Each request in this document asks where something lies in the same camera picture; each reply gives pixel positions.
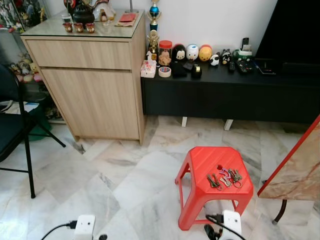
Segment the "white tape roll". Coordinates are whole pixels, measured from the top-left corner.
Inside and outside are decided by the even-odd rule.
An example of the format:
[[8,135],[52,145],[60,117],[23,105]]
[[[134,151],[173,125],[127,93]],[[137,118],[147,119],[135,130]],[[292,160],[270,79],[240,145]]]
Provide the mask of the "white tape roll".
[[159,76],[162,78],[168,78],[171,76],[171,68],[167,66],[163,66],[159,68]]

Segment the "cabinet drawer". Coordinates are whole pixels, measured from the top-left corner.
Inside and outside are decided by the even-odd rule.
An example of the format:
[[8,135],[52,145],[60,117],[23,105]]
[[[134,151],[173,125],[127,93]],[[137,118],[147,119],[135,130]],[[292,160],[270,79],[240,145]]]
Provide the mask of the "cabinet drawer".
[[75,136],[139,139],[130,72],[43,69],[42,73]]
[[26,42],[41,67],[131,69],[127,42],[70,40]]

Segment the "electrical cord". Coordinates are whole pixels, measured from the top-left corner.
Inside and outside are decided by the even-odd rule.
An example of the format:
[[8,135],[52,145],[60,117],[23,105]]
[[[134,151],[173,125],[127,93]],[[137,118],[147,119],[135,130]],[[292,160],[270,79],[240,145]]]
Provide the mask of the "electrical cord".
[[214,215],[205,215],[205,218],[208,219],[210,222],[217,224],[218,226],[225,228],[227,230],[229,230],[230,232],[232,232],[233,234],[237,235],[239,238],[241,238],[242,240],[246,240],[243,236],[241,236],[239,233],[237,233],[236,231],[230,229],[229,227],[223,225],[222,223],[216,221],[215,219],[216,216]]
[[44,240],[50,233],[52,233],[54,230],[56,230],[56,229],[58,229],[58,228],[67,227],[67,228],[70,228],[70,229],[75,229],[75,228],[76,228],[76,225],[77,225],[77,220],[73,220],[73,221],[70,221],[70,222],[68,222],[68,223],[55,226],[55,227],[52,228],[50,231],[48,231],[48,232],[46,233],[46,235],[44,235],[44,237],[41,238],[41,240]]

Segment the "red plastic stool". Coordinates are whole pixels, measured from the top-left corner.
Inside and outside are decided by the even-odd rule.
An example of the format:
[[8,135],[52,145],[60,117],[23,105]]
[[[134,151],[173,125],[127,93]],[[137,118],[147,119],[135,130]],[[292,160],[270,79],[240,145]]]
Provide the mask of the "red plastic stool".
[[[238,170],[242,176],[240,180],[242,187],[236,188],[233,184],[231,187],[226,187],[220,181],[224,175],[219,174],[218,165],[225,169]],[[191,192],[184,205],[181,179],[185,173],[191,174]],[[216,175],[223,187],[222,190],[211,187],[207,174]],[[206,219],[196,220],[202,207],[210,200],[232,200],[234,210],[242,215],[254,194],[254,186],[241,155],[232,147],[197,146],[191,149],[175,178],[175,184],[179,184],[181,204],[179,227],[181,230],[189,230],[192,224],[211,224]]]

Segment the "black tv console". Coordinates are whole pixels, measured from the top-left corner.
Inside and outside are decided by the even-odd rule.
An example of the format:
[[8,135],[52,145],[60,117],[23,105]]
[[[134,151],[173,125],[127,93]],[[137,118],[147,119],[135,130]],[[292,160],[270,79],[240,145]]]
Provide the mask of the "black tv console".
[[241,74],[199,62],[202,77],[141,78],[145,115],[312,123],[320,114],[320,75]]

